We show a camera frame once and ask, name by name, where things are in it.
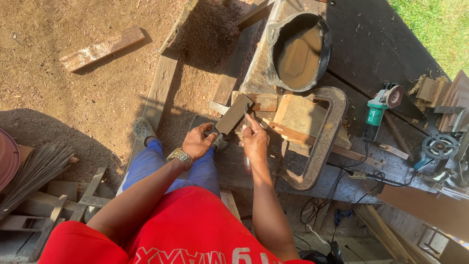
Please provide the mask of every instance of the person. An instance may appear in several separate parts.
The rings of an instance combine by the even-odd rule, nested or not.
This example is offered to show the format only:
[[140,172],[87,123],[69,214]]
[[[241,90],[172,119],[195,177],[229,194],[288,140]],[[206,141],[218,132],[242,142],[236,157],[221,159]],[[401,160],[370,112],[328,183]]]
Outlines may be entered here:
[[[161,142],[143,117],[134,134],[146,146],[118,194],[85,225],[66,221],[51,233],[39,264],[300,264],[293,233],[272,186],[267,134],[251,116],[243,125],[244,152],[252,164],[256,237],[220,199],[214,152],[226,143],[192,129],[165,164]],[[188,179],[177,179],[193,163]]]

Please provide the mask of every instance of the green angle grinder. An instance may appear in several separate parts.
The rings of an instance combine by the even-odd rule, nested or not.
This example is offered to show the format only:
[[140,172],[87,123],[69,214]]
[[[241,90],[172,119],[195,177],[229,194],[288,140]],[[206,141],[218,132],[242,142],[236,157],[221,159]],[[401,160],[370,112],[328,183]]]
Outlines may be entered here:
[[404,96],[404,88],[397,83],[386,83],[384,89],[379,91],[375,98],[368,101],[368,118],[366,119],[365,129],[363,131],[363,140],[365,142],[374,142],[378,135],[379,125],[383,118],[384,111],[388,108],[395,108],[400,105]]

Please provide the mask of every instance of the red bucket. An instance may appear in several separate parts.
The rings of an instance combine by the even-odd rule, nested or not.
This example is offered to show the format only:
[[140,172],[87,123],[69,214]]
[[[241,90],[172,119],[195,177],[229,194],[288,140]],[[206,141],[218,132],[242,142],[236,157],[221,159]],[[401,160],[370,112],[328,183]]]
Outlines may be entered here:
[[7,186],[20,167],[20,150],[15,140],[0,129],[0,191]]

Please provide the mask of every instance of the rusty c-clamp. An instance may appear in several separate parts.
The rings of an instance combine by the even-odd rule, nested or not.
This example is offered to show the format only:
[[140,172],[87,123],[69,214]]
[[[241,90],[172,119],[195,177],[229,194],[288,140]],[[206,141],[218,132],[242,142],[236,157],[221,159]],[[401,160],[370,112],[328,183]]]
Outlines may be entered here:
[[316,179],[321,174],[322,169],[329,157],[335,138],[342,125],[342,118],[345,116],[348,106],[348,98],[345,93],[331,86],[315,88],[306,97],[312,101],[322,100],[329,102],[325,119],[319,130],[318,137],[311,149],[310,158],[302,175],[298,176],[292,171],[280,167],[279,176],[287,181],[293,188],[303,191],[310,189]]

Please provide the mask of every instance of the man's left hand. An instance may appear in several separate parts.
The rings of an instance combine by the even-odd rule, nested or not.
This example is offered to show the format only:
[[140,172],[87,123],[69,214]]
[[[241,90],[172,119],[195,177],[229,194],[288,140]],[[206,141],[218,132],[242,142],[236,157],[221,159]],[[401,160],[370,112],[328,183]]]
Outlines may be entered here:
[[204,133],[212,128],[213,123],[203,123],[187,133],[182,150],[192,158],[193,162],[201,158],[217,139],[218,133],[216,132],[208,136]]

